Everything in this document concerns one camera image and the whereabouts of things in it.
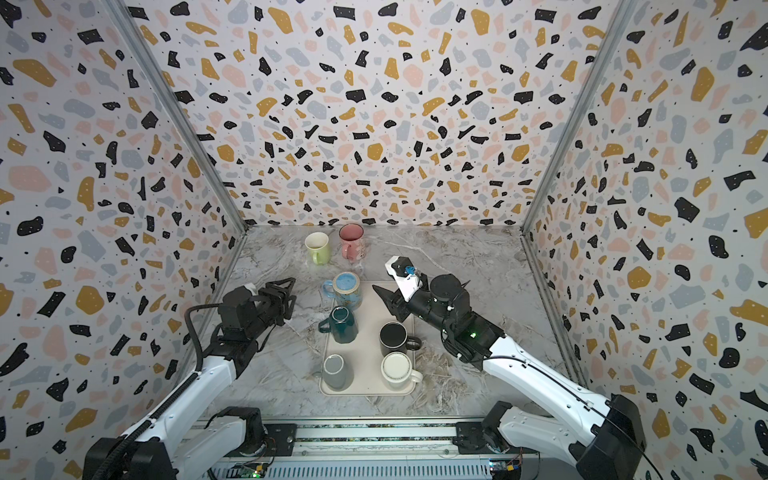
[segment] beige tray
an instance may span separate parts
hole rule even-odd
[[[320,392],[325,395],[404,396],[409,395],[416,387],[416,384],[411,381],[404,389],[393,390],[382,376],[381,363],[384,357],[379,348],[379,330],[385,323],[396,320],[373,291],[374,284],[393,292],[397,290],[395,282],[360,282],[362,302],[356,310],[353,310],[358,328],[357,337],[350,343],[336,343],[333,335],[328,333],[326,352],[323,357],[326,359],[334,353],[344,357],[347,365],[352,367],[354,378],[346,389],[338,392],[331,390],[323,379],[320,379]],[[403,326],[409,335],[413,335],[413,315],[406,319]],[[413,350],[408,350],[407,353],[415,368]]]

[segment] side wall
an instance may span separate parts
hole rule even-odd
[[[665,478],[768,463],[765,5],[639,2],[530,236]]]
[[[248,223],[514,224],[615,0],[127,0]]]
[[[3,3],[0,477],[79,478],[175,384],[235,229],[100,3]]]

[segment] gray marble surface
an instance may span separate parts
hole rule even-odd
[[[519,391],[450,356],[437,329],[416,322],[415,334],[424,340],[416,353],[416,368],[424,381],[408,396],[323,395],[318,375],[325,336],[317,323],[327,316],[330,300],[320,285],[337,273],[353,271],[361,280],[391,280],[384,263],[392,255],[408,256],[429,278],[454,273],[467,285],[472,308],[511,335],[541,361],[564,373],[541,297],[514,227],[366,227],[366,257],[350,263],[341,256],[337,227],[255,227],[243,246],[224,291],[244,283],[297,278],[293,318],[272,333],[266,348],[256,354],[243,375],[223,391],[206,417],[227,406],[256,406],[264,415],[301,416],[484,416],[505,400],[531,412],[541,410]],[[314,231],[329,235],[333,258],[324,266],[312,263],[304,237]],[[204,346],[213,327],[214,314]]]

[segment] mug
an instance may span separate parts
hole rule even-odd
[[[327,235],[315,232],[307,235],[304,246],[310,251],[312,261],[316,265],[325,265],[331,260],[331,245]]]
[[[323,293],[335,297],[339,305],[355,309],[362,302],[360,278],[352,272],[341,272],[333,280],[323,282]]]
[[[421,372],[413,369],[411,359],[402,352],[392,352],[384,357],[382,375],[394,390],[403,389],[409,384],[409,381],[419,383],[424,379]]]
[[[345,306],[333,309],[328,318],[317,324],[317,329],[320,333],[332,333],[336,343],[350,343],[358,332],[355,316]]]
[[[331,390],[344,390],[352,384],[354,374],[344,357],[338,354],[328,356],[323,362],[323,381]]]
[[[357,223],[348,223],[339,230],[341,239],[341,255],[350,262],[360,260],[366,254],[365,244],[362,242],[362,227]]]
[[[418,350],[422,348],[422,341],[415,336],[410,336],[400,322],[389,322],[385,323],[379,331],[379,347],[382,355],[387,356],[392,352],[405,353],[406,350]]]

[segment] patterned wallpaper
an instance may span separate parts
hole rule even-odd
[[[520,221],[616,1],[131,12],[249,224]]]
[[[100,4],[0,15],[0,477],[80,478],[175,384],[235,229]]]
[[[531,234],[665,478],[768,463],[767,6],[638,2]]]

